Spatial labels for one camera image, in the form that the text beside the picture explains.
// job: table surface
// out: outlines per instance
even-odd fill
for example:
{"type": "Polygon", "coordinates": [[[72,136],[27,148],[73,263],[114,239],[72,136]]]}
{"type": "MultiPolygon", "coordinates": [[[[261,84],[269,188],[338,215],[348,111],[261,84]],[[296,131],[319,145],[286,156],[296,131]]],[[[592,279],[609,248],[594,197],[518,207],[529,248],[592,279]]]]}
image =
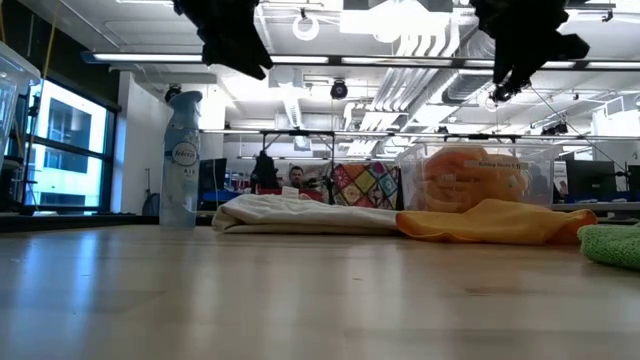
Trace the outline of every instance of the table surface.
{"type": "Polygon", "coordinates": [[[0,359],[638,359],[640,276],[573,247],[0,236],[0,359]]]}
{"type": "Polygon", "coordinates": [[[580,203],[580,204],[553,204],[554,211],[574,211],[589,209],[592,211],[640,211],[640,202],[600,202],[600,203],[580,203]]]}

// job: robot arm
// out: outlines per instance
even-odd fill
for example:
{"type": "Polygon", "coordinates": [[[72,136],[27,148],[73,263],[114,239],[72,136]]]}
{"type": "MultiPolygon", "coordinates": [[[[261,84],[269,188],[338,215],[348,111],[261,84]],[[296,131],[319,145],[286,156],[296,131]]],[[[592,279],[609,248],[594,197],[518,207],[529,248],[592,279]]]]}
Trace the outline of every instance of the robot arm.
{"type": "Polygon", "coordinates": [[[480,30],[496,41],[496,90],[491,96],[495,102],[508,101],[529,86],[530,77],[547,61],[582,59],[589,52],[589,45],[578,35],[557,31],[569,19],[566,0],[471,0],[471,5],[480,30]]]}
{"type": "Polygon", "coordinates": [[[198,28],[206,65],[225,65],[259,80],[265,78],[261,67],[273,67],[253,25],[258,0],[173,0],[173,5],[198,28]]]}

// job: fluorescent light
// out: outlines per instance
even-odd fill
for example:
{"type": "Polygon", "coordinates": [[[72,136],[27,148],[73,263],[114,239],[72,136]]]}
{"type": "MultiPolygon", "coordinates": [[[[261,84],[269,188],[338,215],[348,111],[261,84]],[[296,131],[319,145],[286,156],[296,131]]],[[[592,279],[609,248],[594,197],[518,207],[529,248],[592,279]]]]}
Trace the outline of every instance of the fluorescent light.
{"type": "Polygon", "coordinates": [[[329,57],[327,56],[282,56],[274,55],[271,57],[274,64],[327,64],[329,57]]]}
{"type": "Polygon", "coordinates": [[[433,67],[442,68],[450,67],[452,60],[450,58],[426,58],[426,57],[352,57],[342,58],[343,64],[354,65],[384,65],[389,67],[433,67]]]}
{"type": "Polygon", "coordinates": [[[375,64],[387,61],[388,58],[364,58],[364,57],[347,57],[343,58],[344,64],[375,64]]]}
{"type": "Polygon", "coordinates": [[[131,63],[202,63],[202,55],[194,54],[93,54],[101,62],[131,62],[131,63]]]}
{"type": "Polygon", "coordinates": [[[260,130],[200,130],[202,134],[240,134],[255,135],[260,134],[260,130]]]}
{"type": "Polygon", "coordinates": [[[470,67],[491,68],[493,67],[493,60],[466,60],[464,65],[470,67]]]}
{"type": "MultiPolygon", "coordinates": [[[[91,54],[98,62],[127,62],[127,63],[187,63],[201,64],[202,55],[199,54],[136,54],[136,53],[94,53],[91,54]]],[[[271,60],[275,64],[327,64],[327,56],[282,56],[274,55],[271,60]]]]}
{"type": "Polygon", "coordinates": [[[640,70],[640,61],[593,61],[587,69],[640,70]]]}
{"type": "Polygon", "coordinates": [[[304,2],[304,1],[295,1],[295,2],[288,2],[288,1],[262,1],[260,2],[260,5],[265,8],[278,8],[278,9],[282,9],[282,8],[290,8],[290,9],[299,9],[299,8],[305,8],[305,9],[313,9],[313,10],[323,10],[324,9],[324,4],[323,3],[311,3],[311,2],[304,2]]]}
{"type": "Polygon", "coordinates": [[[393,133],[385,133],[385,132],[366,132],[366,131],[336,131],[336,136],[372,136],[372,137],[387,137],[387,136],[393,136],[393,133]]]}
{"type": "Polygon", "coordinates": [[[483,69],[483,70],[471,70],[471,69],[460,69],[458,71],[460,75],[482,75],[482,76],[491,76],[493,75],[493,70],[483,69]]]}
{"type": "Polygon", "coordinates": [[[576,66],[575,61],[548,61],[542,69],[571,69],[576,66]]]}
{"type": "Polygon", "coordinates": [[[120,4],[144,4],[144,5],[165,5],[173,6],[172,0],[116,0],[120,4]]]}
{"type": "Polygon", "coordinates": [[[421,137],[421,138],[443,138],[447,134],[429,134],[429,133],[396,133],[400,137],[421,137]]]}
{"type": "MultiPolygon", "coordinates": [[[[320,157],[292,157],[292,156],[272,156],[273,160],[290,160],[290,161],[331,161],[331,158],[320,157]]],[[[238,156],[238,160],[255,160],[255,156],[238,156]]],[[[394,159],[385,158],[367,158],[367,157],[337,157],[334,161],[380,161],[380,162],[392,162],[394,159]]]]}

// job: wall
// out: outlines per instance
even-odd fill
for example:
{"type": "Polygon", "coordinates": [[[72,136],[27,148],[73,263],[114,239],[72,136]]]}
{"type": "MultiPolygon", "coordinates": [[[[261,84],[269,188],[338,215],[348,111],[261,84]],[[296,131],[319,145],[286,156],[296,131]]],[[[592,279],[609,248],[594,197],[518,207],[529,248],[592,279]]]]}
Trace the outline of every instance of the wall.
{"type": "Polygon", "coordinates": [[[160,192],[164,132],[173,111],[138,85],[130,72],[120,74],[118,102],[122,112],[116,125],[111,208],[140,214],[146,168],[151,171],[151,192],[160,192]]]}
{"type": "MultiPolygon", "coordinates": [[[[51,25],[17,0],[4,0],[2,6],[7,45],[42,72],[51,25]]],[[[86,64],[80,53],[87,50],[57,30],[51,49],[49,76],[78,95],[116,111],[118,71],[110,72],[108,65],[86,64]]]]}

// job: clear plastic container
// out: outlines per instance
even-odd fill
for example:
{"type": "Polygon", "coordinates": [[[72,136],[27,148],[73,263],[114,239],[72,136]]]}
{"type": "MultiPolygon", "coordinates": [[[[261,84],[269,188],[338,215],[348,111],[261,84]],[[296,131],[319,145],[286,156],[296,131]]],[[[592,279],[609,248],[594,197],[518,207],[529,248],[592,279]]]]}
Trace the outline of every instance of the clear plastic container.
{"type": "Polygon", "coordinates": [[[37,84],[40,71],[10,47],[0,42],[0,169],[9,141],[18,94],[37,84]]]}
{"type": "Polygon", "coordinates": [[[553,202],[551,145],[433,142],[398,156],[405,209],[464,213],[484,199],[549,207],[553,202]]]}

